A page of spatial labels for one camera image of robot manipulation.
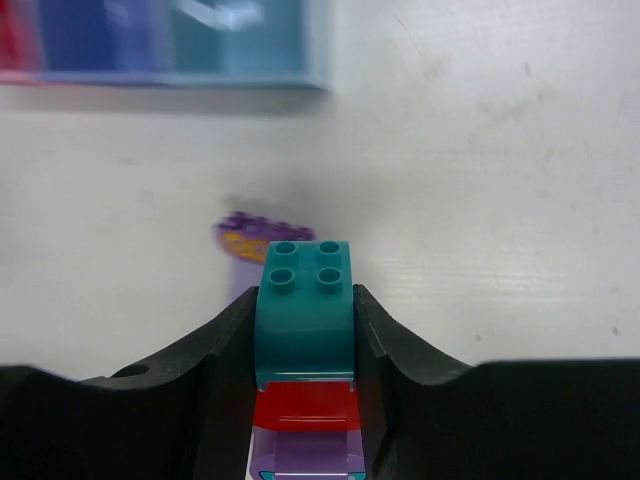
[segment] teal lego duplo brick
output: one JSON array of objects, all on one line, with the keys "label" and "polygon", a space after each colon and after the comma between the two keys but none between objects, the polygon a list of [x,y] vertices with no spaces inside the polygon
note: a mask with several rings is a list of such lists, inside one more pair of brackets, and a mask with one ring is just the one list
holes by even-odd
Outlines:
[{"label": "teal lego duplo brick", "polygon": [[255,317],[258,388],[353,382],[355,337],[347,242],[272,242]]}]

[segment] blue object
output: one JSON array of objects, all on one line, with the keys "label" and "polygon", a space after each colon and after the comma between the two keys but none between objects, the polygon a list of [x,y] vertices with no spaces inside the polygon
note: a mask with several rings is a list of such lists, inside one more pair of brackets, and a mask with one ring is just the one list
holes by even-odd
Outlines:
[{"label": "blue object", "polygon": [[37,0],[45,70],[115,70],[103,0]]},{"label": "blue object", "polygon": [[37,80],[328,86],[332,0],[33,1]]},{"label": "blue object", "polygon": [[258,388],[277,381],[353,382],[354,319],[347,242],[272,242],[255,318]]}]

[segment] stacked lego bricks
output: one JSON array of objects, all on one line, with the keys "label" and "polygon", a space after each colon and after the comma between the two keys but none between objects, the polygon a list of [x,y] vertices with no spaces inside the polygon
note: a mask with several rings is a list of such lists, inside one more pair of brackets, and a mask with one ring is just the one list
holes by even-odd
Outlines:
[{"label": "stacked lego bricks", "polygon": [[250,472],[362,480],[346,242],[272,242],[258,292]]}]

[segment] purple lego piece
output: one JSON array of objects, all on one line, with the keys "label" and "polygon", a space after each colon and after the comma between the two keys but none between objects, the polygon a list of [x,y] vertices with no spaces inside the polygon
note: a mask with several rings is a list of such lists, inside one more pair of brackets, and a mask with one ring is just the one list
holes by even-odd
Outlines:
[{"label": "purple lego piece", "polygon": [[265,217],[254,217],[245,212],[234,212],[220,224],[212,225],[211,236],[234,257],[231,301],[247,288],[260,284],[269,242],[315,239],[310,228],[292,227],[286,222],[270,222]]},{"label": "purple lego piece", "polygon": [[360,430],[353,432],[273,432],[254,428],[250,473],[275,473],[275,480],[345,480],[364,473]]},{"label": "purple lego piece", "polygon": [[286,222],[270,222],[265,217],[253,217],[245,212],[234,212],[217,225],[216,230],[219,234],[234,232],[242,234],[249,240],[266,240],[267,242],[315,239],[313,230],[310,228],[294,227]]}]

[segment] blue box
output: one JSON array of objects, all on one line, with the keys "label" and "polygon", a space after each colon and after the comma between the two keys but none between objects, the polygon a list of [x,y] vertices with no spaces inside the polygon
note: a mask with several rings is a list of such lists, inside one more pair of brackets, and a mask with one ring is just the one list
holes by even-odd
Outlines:
[{"label": "blue box", "polygon": [[32,79],[164,86],[328,86],[332,0],[12,0]]}]

